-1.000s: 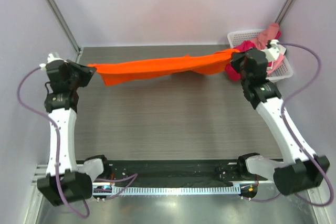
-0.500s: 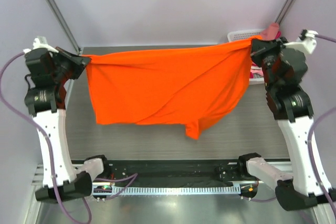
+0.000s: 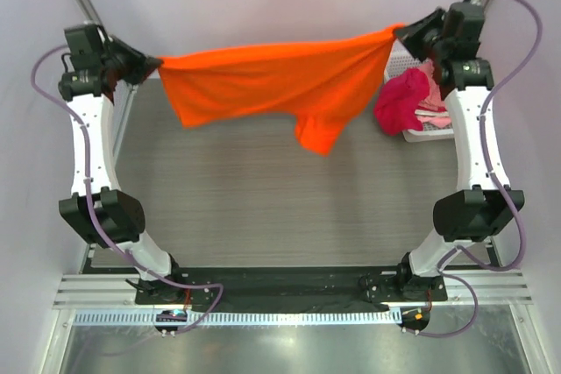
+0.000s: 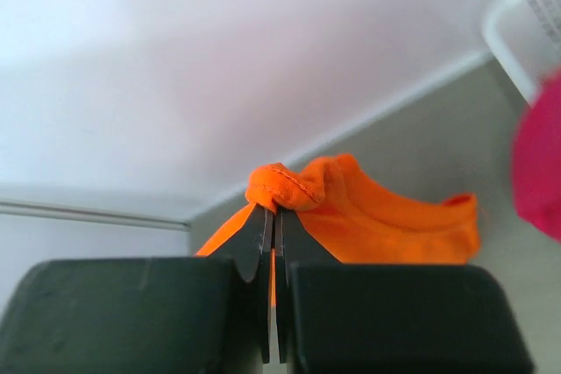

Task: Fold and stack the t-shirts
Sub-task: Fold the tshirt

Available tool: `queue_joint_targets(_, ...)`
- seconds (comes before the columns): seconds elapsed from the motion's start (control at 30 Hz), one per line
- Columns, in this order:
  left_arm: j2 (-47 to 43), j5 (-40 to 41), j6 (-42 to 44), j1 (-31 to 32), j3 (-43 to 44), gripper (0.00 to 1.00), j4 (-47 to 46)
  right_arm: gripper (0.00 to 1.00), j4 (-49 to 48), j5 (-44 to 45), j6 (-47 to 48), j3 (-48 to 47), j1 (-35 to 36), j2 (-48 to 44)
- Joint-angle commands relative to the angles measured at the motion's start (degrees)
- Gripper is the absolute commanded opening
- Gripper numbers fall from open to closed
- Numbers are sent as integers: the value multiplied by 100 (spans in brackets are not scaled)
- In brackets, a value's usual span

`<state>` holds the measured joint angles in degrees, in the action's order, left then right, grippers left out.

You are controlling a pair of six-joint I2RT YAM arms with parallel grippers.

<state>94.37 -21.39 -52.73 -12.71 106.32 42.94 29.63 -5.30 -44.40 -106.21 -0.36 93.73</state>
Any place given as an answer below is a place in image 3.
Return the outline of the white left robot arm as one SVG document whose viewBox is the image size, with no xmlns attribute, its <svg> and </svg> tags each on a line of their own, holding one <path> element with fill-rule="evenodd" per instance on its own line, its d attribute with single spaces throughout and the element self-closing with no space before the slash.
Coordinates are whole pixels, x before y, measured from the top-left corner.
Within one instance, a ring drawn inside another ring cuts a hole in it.
<svg viewBox="0 0 561 374">
<path fill-rule="evenodd" d="M 141 203 L 117 180 L 113 146 L 114 92 L 120 81 L 139 85 L 162 61 L 88 23 L 65 29 L 69 53 L 59 91 L 73 129 L 71 195 L 59 202 L 62 218 L 88 244 L 111 249 L 140 274 L 139 286 L 178 286 L 177 266 L 147 234 Z"/>
</svg>

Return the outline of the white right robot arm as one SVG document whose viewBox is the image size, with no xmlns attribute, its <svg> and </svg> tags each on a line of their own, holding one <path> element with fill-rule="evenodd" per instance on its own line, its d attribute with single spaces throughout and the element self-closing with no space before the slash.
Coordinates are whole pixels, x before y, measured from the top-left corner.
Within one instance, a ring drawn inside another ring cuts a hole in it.
<svg viewBox="0 0 561 374">
<path fill-rule="evenodd" d="M 525 202 L 501 164 L 492 111 L 494 78 L 489 62 L 478 56 L 484 22 L 482 6 L 464 1 L 394 33 L 414 58 L 433 62 L 458 159 L 456 192 L 435 203 L 432 231 L 403 257 L 390 281 L 401 293 L 436 287 L 453 258 L 459 253 L 472 258 L 470 248 L 498 235 Z"/>
</svg>

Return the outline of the orange t shirt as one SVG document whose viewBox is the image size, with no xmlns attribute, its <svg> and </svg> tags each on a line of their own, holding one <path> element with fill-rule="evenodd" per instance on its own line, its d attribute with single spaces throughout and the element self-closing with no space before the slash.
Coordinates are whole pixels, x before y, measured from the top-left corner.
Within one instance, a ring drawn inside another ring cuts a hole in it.
<svg viewBox="0 0 561 374">
<path fill-rule="evenodd" d="M 327 155 L 381 85 L 398 29 L 166 57 L 159 75 L 186 128 L 283 113 L 303 148 Z"/>
</svg>

